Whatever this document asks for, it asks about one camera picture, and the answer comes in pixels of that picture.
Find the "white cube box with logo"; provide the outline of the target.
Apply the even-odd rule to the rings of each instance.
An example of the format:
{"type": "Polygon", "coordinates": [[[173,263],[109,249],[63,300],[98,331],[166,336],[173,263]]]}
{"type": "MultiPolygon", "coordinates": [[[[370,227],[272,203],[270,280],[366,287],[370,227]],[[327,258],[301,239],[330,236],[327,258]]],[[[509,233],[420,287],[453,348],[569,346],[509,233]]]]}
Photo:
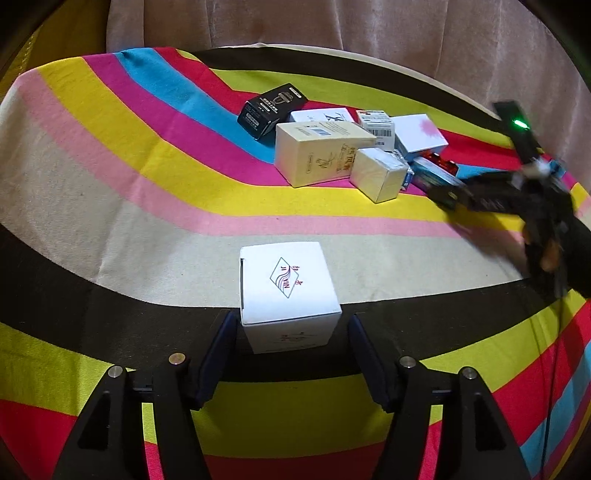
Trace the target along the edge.
{"type": "Polygon", "coordinates": [[[256,354],[325,346],[342,315],[318,242],[245,246],[240,323],[256,354]]]}

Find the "white box with text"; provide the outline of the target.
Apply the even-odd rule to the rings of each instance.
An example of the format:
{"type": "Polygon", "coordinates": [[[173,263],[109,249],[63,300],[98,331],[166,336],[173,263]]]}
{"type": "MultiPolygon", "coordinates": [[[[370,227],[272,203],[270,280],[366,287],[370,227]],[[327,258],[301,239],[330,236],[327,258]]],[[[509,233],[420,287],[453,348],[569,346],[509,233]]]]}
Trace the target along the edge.
{"type": "Polygon", "coordinates": [[[319,108],[294,110],[288,115],[289,122],[355,122],[351,113],[346,108],[319,108]]]}

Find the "teal green printed box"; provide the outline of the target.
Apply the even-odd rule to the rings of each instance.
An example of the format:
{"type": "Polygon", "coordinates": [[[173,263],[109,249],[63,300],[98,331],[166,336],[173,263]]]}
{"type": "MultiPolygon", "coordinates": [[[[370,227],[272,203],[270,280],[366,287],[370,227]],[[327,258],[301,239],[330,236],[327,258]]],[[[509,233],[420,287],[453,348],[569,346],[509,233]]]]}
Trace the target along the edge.
{"type": "Polygon", "coordinates": [[[429,195],[437,188],[465,188],[465,183],[432,161],[417,157],[410,163],[414,172],[412,184],[429,195]]]}

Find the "white box with pink blot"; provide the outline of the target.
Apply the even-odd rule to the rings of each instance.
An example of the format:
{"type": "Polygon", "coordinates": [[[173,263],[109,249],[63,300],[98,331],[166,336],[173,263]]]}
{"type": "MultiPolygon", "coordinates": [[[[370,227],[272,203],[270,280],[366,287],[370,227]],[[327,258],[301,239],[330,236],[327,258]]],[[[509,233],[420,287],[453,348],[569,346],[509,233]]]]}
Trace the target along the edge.
{"type": "Polygon", "coordinates": [[[394,146],[406,160],[441,154],[448,141],[427,114],[394,116],[394,146]]]}

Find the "beige curtain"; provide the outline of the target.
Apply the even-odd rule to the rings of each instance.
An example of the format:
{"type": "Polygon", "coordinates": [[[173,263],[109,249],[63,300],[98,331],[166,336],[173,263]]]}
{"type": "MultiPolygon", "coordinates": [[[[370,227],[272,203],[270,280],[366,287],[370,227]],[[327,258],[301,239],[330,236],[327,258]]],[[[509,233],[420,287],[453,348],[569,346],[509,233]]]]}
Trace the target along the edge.
{"type": "Polygon", "coordinates": [[[539,1],[63,1],[8,48],[1,79],[131,47],[327,47],[396,63],[482,105],[514,98],[544,146],[590,181],[590,5],[539,1]]]}

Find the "small cream cube box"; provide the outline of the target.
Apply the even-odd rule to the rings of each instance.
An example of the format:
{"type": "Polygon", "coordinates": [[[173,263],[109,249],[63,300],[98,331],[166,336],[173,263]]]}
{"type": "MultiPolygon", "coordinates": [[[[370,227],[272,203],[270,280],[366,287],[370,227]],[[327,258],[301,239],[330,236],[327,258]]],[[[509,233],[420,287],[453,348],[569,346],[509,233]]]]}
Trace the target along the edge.
{"type": "Polygon", "coordinates": [[[399,196],[408,169],[408,163],[398,152],[363,148],[356,151],[349,181],[374,203],[383,203],[399,196]]]}

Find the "white barcode box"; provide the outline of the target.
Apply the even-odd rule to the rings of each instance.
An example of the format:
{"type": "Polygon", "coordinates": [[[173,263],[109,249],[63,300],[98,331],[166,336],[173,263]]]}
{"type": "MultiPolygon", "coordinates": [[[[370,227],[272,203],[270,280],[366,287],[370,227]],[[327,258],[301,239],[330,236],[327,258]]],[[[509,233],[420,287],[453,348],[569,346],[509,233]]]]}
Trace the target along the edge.
{"type": "Polygon", "coordinates": [[[356,117],[363,129],[377,137],[378,148],[394,150],[394,123],[384,110],[356,110],[356,117]]]}

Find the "striped colourful tablecloth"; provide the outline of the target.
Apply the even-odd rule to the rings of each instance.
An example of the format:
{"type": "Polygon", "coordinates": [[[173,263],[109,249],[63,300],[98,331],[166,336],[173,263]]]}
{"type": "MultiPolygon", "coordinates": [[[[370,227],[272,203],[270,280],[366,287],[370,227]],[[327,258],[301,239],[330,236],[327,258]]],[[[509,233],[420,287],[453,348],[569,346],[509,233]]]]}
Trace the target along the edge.
{"type": "Polygon", "coordinates": [[[589,302],[532,288],[515,217],[290,187],[236,121],[284,83],[312,107],[426,113],[465,172],[519,165],[458,95],[334,54],[141,48],[24,73],[1,103],[1,437],[23,472],[52,476],[110,365],[157,364],[238,306],[242,247],[315,241],[345,315],[387,321],[428,367],[475,367],[533,474],[588,478],[589,302]]]}

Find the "cream tall box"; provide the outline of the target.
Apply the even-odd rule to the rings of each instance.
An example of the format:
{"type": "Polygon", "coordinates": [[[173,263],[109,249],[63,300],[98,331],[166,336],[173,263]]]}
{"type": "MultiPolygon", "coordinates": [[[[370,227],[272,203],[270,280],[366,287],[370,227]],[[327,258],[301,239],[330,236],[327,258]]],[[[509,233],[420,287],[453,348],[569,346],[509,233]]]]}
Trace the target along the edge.
{"type": "Polygon", "coordinates": [[[356,151],[377,137],[353,122],[290,122],[276,125],[273,165],[293,187],[351,176],[356,151]]]}

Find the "black product box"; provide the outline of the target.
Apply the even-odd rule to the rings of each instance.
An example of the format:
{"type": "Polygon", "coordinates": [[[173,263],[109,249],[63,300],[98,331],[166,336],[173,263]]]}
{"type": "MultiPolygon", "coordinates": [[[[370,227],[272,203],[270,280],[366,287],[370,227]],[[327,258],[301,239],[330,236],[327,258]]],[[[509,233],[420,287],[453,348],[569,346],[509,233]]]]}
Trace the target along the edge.
{"type": "Polygon", "coordinates": [[[283,84],[246,101],[238,115],[238,124],[250,136],[260,140],[307,102],[308,98],[293,84],[283,84]]]}

